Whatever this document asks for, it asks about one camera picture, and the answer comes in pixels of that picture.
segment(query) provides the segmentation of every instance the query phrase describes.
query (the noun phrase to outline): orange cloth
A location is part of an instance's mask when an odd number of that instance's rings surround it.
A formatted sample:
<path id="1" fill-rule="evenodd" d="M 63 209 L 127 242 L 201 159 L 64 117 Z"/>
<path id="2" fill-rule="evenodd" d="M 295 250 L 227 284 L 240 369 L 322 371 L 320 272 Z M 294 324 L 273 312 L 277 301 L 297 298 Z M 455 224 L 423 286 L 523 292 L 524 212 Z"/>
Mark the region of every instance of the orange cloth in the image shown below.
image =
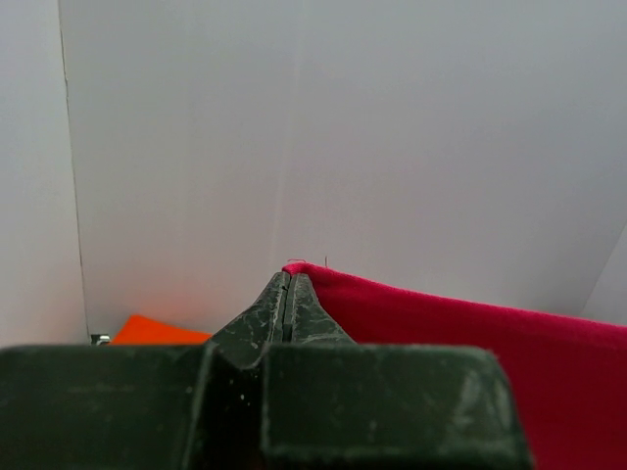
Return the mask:
<path id="1" fill-rule="evenodd" d="M 131 315 L 112 345 L 197 345 L 212 335 L 185 330 L 142 315 Z"/>

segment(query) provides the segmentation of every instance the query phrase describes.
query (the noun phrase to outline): orange fabric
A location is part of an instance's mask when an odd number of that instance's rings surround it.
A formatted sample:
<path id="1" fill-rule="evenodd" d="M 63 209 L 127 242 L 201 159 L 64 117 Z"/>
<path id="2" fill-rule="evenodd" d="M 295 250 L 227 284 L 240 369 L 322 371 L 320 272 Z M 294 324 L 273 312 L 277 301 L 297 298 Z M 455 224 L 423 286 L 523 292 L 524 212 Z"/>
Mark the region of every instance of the orange fabric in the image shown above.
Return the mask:
<path id="1" fill-rule="evenodd" d="M 142 315 L 131 315 L 112 345 L 197 345 L 212 335 L 185 330 Z"/>

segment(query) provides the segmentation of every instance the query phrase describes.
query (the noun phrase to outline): orange object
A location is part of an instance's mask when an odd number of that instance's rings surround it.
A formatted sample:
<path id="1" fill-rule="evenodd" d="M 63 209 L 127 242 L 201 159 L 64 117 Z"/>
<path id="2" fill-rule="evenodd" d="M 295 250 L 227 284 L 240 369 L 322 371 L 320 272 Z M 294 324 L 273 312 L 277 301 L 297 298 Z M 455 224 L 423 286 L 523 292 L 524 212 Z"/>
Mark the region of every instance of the orange object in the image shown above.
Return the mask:
<path id="1" fill-rule="evenodd" d="M 185 330 L 143 315 L 131 315 L 112 345 L 197 345 L 205 343 L 212 335 Z"/>

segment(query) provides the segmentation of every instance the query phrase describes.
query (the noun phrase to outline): white backdrop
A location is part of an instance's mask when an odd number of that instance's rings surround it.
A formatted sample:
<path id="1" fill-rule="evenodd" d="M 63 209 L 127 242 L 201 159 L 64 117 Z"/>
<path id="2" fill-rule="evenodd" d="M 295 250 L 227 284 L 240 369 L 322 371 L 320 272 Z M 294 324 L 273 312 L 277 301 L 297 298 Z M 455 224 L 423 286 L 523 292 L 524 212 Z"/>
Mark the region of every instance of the white backdrop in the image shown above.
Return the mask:
<path id="1" fill-rule="evenodd" d="M 61 0 L 92 331 L 289 258 L 580 314 L 627 220 L 627 3 Z"/>
<path id="2" fill-rule="evenodd" d="M 0 347 L 86 342 L 56 0 L 0 2 Z"/>

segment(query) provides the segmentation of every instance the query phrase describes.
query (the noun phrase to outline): folded red towel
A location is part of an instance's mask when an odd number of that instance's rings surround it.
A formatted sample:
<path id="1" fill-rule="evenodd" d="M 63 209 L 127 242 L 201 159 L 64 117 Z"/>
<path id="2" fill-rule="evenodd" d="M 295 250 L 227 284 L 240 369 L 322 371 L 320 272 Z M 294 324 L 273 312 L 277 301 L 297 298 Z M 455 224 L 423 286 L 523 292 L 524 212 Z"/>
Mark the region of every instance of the folded red towel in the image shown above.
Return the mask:
<path id="1" fill-rule="evenodd" d="M 627 328 L 405 291 L 308 263 L 360 343 L 472 345 L 505 369 L 539 470 L 627 469 Z"/>

